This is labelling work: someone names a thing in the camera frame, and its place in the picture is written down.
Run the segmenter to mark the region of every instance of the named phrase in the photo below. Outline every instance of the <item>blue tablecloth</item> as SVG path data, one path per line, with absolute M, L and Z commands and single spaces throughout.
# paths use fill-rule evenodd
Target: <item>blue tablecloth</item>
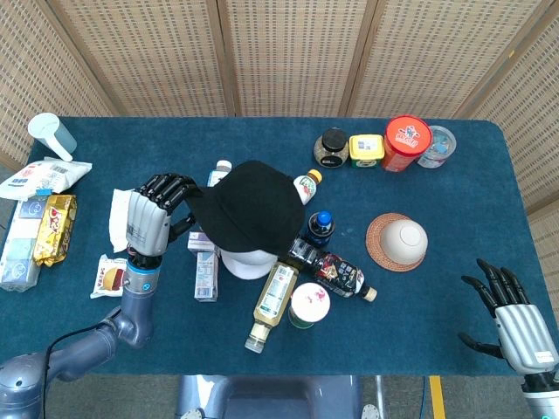
M 131 189 L 154 173 L 177 172 L 205 184 L 217 160 L 258 159 L 293 177 L 317 168 L 312 148 L 328 127 L 348 134 L 384 131 L 387 120 L 332 118 L 63 118 L 78 141 L 76 161 L 93 170 L 71 192 L 78 217 L 66 260 L 43 268 L 28 292 L 0 292 L 0 360 L 41 351 L 56 337 L 88 326 L 118 299 L 89 299 L 100 255 L 112 255 L 108 216 L 113 189 Z M 465 331 L 495 342 L 493 321 L 460 275 L 481 277 L 475 258 L 517 272 L 557 338 L 503 134 L 480 120 L 429 120 L 448 127 L 458 147 L 441 168 L 413 164 L 321 169 L 324 180 L 307 215 L 330 210 L 329 249 L 360 266 L 378 290 L 372 304 L 331 296 L 329 315 L 301 331 L 286 316 L 261 355 L 244 348 L 264 279 L 234 278 L 219 268 L 219 300 L 194 300 L 196 261 L 186 238 L 166 253 L 155 303 L 155 334 L 141 351 L 121 344 L 96 372 L 127 374 L 509 374 L 505 362 L 463 346 Z M 30 161 L 52 155 L 36 144 Z M 177 210 L 176 218 L 188 212 Z M 429 236 L 424 262 L 393 273 L 365 248 L 369 223 L 405 214 Z M 303 276 L 300 281 L 309 280 Z

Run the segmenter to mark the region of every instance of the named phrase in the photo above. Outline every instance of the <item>cup handle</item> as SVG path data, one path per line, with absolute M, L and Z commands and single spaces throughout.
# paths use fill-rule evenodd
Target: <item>cup handle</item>
M 45 138 L 46 144 L 64 161 L 72 161 L 72 155 L 66 151 L 54 135 Z

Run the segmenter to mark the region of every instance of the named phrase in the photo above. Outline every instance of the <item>yellow tape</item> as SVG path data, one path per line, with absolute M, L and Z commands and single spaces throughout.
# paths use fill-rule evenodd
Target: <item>yellow tape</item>
M 445 402 L 443 400 L 443 388 L 440 384 L 440 376 L 429 377 L 431 386 L 431 400 L 433 403 L 433 419 L 445 419 Z

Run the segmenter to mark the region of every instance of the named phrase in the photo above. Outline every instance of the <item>wall panel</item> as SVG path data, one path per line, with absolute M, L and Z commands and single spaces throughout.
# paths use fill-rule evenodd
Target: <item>wall panel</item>
M 336 116 L 366 0 L 224 0 L 243 115 Z
M 32 0 L 0 2 L 0 161 L 19 168 L 40 112 L 109 115 L 110 106 Z
M 553 312 L 559 323 L 559 209 L 530 223 Z
M 52 5 L 125 113 L 227 114 L 216 28 L 205 0 L 52 0 Z M 219 26 L 217 13 L 213 24 Z
M 558 86 L 555 16 L 473 113 L 503 129 L 528 209 L 559 193 Z
M 389 0 L 349 115 L 451 117 L 539 0 Z

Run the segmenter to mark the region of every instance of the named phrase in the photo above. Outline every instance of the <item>woven placemat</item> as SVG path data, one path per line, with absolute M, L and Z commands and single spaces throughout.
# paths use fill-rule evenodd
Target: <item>woven placemat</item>
M 367 236 L 365 237 L 367 252 L 373 260 L 384 269 L 394 272 L 407 272 L 417 268 L 421 262 L 423 262 L 423 258 L 421 258 L 415 264 L 397 264 L 384 254 L 383 248 L 381 247 L 381 232 L 383 231 L 383 228 L 393 221 L 409 219 L 409 217 L 403 216 L 402 214 L 389 212 L 378 216 L 369 225 L 369 228 L 367 229 Z

